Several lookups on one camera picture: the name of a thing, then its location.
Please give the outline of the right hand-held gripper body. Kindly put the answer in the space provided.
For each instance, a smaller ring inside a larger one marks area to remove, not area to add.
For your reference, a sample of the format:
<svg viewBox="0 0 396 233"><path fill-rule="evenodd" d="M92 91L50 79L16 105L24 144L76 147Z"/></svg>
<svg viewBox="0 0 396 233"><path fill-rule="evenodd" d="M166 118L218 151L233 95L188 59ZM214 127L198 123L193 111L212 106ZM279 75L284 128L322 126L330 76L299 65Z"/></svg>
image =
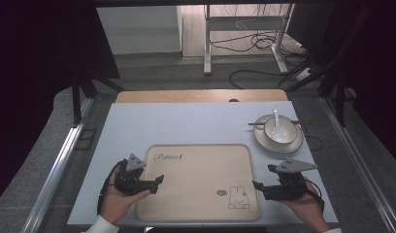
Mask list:
<svg viewBox="0 0 396 233"><path fill-rule="evenodd" d="M288 158L277 165L279 185L264 186L263 194L266 200L295 200L307 190L302 173L317 168L316 165Z"/></svg>

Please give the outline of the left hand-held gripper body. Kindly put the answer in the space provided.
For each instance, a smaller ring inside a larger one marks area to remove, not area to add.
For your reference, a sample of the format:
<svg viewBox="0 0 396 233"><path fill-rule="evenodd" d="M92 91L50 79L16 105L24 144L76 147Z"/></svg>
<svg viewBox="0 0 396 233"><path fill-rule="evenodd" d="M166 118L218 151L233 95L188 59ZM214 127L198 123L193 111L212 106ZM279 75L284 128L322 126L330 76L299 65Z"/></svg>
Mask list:
<svg viewBox="0 0 396 233"><path fill-rule="evenodd" d="M146 190L149 185L156 185L155 181L141 181L146 163L131 153L127 159L117 163L115 188L126 196L133 196Z"/></svg>

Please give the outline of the person's left hand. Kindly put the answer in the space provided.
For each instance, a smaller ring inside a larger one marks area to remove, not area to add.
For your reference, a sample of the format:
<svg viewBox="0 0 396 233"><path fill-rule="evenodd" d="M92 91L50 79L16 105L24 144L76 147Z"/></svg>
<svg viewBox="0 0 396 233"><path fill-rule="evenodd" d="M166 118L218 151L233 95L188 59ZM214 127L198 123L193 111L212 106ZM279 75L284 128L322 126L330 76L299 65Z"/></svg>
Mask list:
<svg viewBox="0 0 396 233"><path fill-rule="evenodd" d="M129 211L132 205L150 195L149 190L133 196L125 196L115 188L117 171L113 171L103 195L100 216L107 222L116 225Z"/></svg>

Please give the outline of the person's right hand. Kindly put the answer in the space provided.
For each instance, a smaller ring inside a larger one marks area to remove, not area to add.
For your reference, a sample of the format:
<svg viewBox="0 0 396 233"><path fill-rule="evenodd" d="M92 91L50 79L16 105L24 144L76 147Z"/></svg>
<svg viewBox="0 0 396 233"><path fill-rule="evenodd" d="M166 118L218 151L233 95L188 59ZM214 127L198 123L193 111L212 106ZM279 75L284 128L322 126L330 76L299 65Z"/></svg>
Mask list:
<svg viewBox="0 0 396 233"><path fill-rule="evenodd" d="M308 193L304 193L300 198L295 200L280 200L280 203L288 207L314 233L326 233L331 229L323 217L318 201Z"/></svg>

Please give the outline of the white plate with dark rim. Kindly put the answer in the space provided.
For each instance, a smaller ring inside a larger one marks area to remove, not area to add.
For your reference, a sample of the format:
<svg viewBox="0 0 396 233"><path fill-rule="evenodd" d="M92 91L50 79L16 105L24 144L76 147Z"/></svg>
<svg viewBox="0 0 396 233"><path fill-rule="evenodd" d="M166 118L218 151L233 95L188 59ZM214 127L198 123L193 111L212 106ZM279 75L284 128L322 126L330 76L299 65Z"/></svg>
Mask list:
<svg viewBox="0 0 396 233"><path fill-rule="evenodd" d="M266 122L267 119L274 117L273 115L265 115L261 116L256 122ZM280 153L280 154L287 154L296 151L297 149L301 148L304 138L301 128L297 125L297 138L294 142L288 145L278 145L276 143L272 143L269 141L266 136L264 135L264 125L254 125L253 126L253 135L256 141L265 149L270 152Z"/></svg>

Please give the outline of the white bowl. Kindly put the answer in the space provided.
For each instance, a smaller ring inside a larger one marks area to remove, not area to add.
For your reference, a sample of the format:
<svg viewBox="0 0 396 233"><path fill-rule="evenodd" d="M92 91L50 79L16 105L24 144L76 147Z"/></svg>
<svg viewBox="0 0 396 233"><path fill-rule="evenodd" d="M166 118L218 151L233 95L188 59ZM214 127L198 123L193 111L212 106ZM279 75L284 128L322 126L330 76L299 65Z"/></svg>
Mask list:
<svg viewBox="0 0 396 233"><path fill-rule="evenodd" d="M264 135L272 143L288 145L297 138L297 130L290 119L283 116L278 119L271 117L264 124Z"/></svg>

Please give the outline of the beige tray with rabbit print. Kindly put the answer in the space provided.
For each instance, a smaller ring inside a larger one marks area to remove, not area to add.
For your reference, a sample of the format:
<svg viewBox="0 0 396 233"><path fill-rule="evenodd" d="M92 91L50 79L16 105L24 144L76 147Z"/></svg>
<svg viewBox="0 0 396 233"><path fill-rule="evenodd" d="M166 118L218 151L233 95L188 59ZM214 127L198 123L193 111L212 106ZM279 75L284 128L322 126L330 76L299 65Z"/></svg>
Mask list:
<svg viewBox="0 0 396 233"><path fill-rule="evenodd" d="M154 145L146 163L145 181L164 179L156 193L137 204L142 220L253 220L260 215L245 145Z"/></svg>

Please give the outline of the pair of brown chopsticks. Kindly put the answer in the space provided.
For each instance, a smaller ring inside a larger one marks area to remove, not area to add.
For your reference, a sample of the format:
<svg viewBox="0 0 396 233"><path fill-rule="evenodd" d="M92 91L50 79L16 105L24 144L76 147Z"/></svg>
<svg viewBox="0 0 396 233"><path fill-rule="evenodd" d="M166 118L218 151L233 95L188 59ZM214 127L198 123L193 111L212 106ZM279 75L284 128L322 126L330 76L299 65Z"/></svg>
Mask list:
<svg viewBox="0 0 396 233"><path fill-rule="evenodd" d="M268 123L267 121L266 122L251 122L248 125L266 125L267 123ZM314 122L311 120L291 120L289 123L296 125L296 124L313 124ZM268 124L271 124L274 126L276 125L274 120Z"/></svg>

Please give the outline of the person's left white sleeve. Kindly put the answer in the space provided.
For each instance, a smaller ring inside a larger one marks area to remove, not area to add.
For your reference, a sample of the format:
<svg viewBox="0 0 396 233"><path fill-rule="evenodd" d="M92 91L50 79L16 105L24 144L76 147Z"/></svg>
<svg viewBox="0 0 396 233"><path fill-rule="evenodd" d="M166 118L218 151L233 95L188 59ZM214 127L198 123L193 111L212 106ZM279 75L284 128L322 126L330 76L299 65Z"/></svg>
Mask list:
<svg viewBox="0 0 396 233"><path fill-rule="evenodd" d="M117 233L119 228L98 215L95 222L82 233Z"/></svg>

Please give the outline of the wooden table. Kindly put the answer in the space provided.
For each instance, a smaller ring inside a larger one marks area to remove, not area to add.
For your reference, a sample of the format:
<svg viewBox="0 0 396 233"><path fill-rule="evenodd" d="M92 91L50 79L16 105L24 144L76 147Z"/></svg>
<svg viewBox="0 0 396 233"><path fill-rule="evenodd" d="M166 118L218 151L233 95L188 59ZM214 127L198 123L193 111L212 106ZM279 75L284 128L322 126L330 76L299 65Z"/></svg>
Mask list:
<svg viewBox="0 0 396 233"><path fill-rule="evenodd" d="M280 89L197 89L121 91L117 103L197 103L287 101Z"/></svg>

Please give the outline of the black metal stand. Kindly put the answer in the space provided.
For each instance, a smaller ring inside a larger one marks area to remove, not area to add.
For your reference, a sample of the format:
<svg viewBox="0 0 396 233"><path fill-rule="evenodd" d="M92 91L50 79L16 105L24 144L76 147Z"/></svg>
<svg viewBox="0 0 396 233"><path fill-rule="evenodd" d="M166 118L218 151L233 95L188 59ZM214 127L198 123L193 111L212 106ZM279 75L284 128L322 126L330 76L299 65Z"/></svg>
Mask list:
<svg viewBox="0 0 396 233"><path fill-rule="evenodd" d="M342 127L345 127L344 120L344 104L345 104L345 90L346 78L344 74L328 74L322 80L318 93L321 96L329 96L333 89L336 89L335 96L335 117Z"/></svg>
<svg viewBox="0 0 396 233"><path fill-rule="evenodd" d="M83 120L82 114L82 104L81 104L81 92L87 98L95 98L98 95L98 91L92 82L96 80L111 89L121 92L124 88L117 83L114 83L106 78L101 77L92 71L84 71L80 74L76 74L72 77L72 99L73 99L73 111L74 111L74 120L73 127L76 128Z"/></svg>

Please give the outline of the white power strip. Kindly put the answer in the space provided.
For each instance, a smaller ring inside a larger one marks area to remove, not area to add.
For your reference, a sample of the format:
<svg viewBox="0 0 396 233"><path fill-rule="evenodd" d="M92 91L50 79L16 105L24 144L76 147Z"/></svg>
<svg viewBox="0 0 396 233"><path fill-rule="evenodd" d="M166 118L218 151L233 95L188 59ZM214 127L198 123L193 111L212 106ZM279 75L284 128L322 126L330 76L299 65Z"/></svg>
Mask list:
<svg viewBox="0 0 396 233"><path fill-rule="evenodd" d="M307 76L309 76L310 74L312 74L314 72L314 69L312 68L306 68L305 70L303 70L297 77L296 80L297 81L301 81L303 79L305 79Z"/></svg>

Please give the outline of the white cabinet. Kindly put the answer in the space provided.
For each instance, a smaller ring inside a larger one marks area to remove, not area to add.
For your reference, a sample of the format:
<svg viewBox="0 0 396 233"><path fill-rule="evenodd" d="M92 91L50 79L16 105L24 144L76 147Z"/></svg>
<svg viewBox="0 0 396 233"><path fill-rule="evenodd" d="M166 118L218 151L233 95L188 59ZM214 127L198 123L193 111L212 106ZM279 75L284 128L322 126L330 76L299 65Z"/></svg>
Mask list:
<svg viewBox="0 0 396 233"><path fill-rule="evenodd" d="M98 8L113 54L182 51L182 15L176 6Z"/></svg>

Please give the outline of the aluminium rail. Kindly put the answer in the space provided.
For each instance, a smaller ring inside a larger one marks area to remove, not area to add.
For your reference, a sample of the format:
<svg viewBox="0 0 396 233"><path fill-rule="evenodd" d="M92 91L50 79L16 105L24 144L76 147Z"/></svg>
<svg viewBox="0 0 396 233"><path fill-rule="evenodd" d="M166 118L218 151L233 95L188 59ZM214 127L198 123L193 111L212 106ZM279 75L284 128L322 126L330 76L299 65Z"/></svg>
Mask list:
<svg viewBox="0 0 396 233"><path fill-rule="evenodd" d="M85 98L79 110L82 112L82 119L76 126L70 128L67 137L55 158L55 161L49 171L47 179L36 199L32 210L26 219L20 233L37 233L45 214L50 206L51 200L61 181L63 173L66 169L68 161L72 155L73 148L83 131L87 115L94 102L93 98Z"/></svg>
<svg viewBox="0 0 396 233"><path fill-rule="evenodd" d="M364 184L369 196L373 200L379 215L388 229L389 233L396 233L396 212L392 205L387 200L386 195L381 190L379 184L376 182L375 177L370 172L369 167L361 156L360 151L350 137L347 129L342 126L336 118L335 108L332 106L331 101L327 97L319 98L326 114L330 118L335 131L340 137L342 144L346 148L347 154L357 171L362 183Z"/></svg>

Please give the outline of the white metal desk frame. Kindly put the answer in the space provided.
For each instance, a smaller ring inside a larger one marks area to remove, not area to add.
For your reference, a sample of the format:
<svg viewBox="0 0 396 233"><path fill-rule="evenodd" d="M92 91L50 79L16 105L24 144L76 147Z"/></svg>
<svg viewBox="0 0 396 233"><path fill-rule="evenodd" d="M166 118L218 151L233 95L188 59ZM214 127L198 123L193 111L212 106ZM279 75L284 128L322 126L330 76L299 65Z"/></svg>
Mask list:
<svg viewBox="0 0 396 233"><path fill-rule="evenodd" d="M212 73L212 43L211 33L221 31L266 31L275 32L276 37L271 45L271 52L280 69L285 74L288 69L281 55L281 43L286 32L287 24L293 5L289 4L282 15L264 16L212 16L211 5L204 6L205 17L205 45L204 45L204 74Z"/></svg>

